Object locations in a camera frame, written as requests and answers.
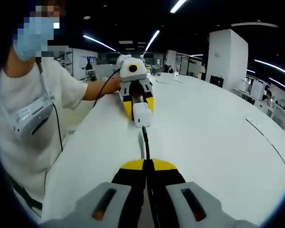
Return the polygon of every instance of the blue face mask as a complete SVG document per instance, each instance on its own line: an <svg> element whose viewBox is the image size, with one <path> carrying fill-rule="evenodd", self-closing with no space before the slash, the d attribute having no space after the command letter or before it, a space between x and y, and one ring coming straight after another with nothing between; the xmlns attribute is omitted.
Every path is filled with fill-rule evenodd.
<svg viewBox="0 0 285 228"><path fill-rule="evenodd" d="M54 39L54 22L59 18L26 18L23 28L19 28L13 38L13 47L19 59L23 61L36 57L37 52L47 51L48 40Z"/></svg>

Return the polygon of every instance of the person's arm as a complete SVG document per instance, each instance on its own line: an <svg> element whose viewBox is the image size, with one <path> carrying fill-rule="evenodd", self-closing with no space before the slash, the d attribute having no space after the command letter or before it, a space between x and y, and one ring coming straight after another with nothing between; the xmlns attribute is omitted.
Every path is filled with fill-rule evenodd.
<svg viewBox="0 0 285 228"><path fill-rule="evenodd" d="M100 90L103 88L105 82L89 82L83 100L93 101L97 98ZM120 77L110 79L105 85L99 97L105 94L111 94L120 89Z"/></svg>

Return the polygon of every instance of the strap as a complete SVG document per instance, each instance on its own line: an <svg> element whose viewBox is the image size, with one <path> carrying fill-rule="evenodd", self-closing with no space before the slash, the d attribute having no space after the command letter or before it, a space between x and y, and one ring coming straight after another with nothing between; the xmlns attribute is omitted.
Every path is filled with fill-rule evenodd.
<svg viewBox="0 0 285 228"><path fill-rule="evenodd" d="M23 187L21 187L20 185L18 185L17 182L15 182L15 180L5 171L8 179L11 182L11 185L13 187L13 189L25 200L25 202L27 203L27 205L32 209L37 208L39 210L42 210L42 203L38 202L37 200L34 200L33 198L31 198L29 196L29 194L27 193L27 191L25 191L25 189Z"/></svg>

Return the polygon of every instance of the white table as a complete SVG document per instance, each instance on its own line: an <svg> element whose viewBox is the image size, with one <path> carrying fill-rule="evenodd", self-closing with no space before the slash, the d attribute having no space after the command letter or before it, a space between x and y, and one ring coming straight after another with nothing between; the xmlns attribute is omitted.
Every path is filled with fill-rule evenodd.
<svg viewBox="0 0 285 228"><path fill-rule="evenodd" d="M285 132L256 107L215 85L179 76L166 85L152 77L155 110L147 128L152 158L177 166L222 203L235 219L260 225L285 195L285 164L245 118L274 138L285 160ZM43 221L63 218L76 201L119 167L140 159L141 129L125 116L119 95L106 95L78 126L47 175Z"/></svg>

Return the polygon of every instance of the person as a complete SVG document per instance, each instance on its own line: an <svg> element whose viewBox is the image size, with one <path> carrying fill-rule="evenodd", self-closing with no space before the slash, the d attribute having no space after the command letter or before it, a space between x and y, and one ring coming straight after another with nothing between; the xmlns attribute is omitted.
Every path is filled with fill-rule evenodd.
<svg viewBox="0 0 285 228"><path fill-rule="evenodd" d="M266 95L263 95L262 97L262 101L265 102L267 105L271 106L272 104L271 97L272 97L271 91L267 90Z"/></svg>
<svg viewBox="0 0 285 228"><path fill-rule="evenodd" d="M61 121L63 108L74 109L82 100L95 100L104 86L104 82L77 81L57 61L42 59L44 82L54 96L57 116L53 109L34 135L24 140L15 137L5 112L13 114L32 104L44 93L36 52L53 39L53 24L59 22L61 13L60 5L55 1L48 2L48 5L34 6L30 17L13 34L0 72L0 161L5 172L40 203L45 195L46 174L61 153L60 136L63 145L68 139L66 127ZM120 78L111 79L100 96L119 88Z"/></svg>

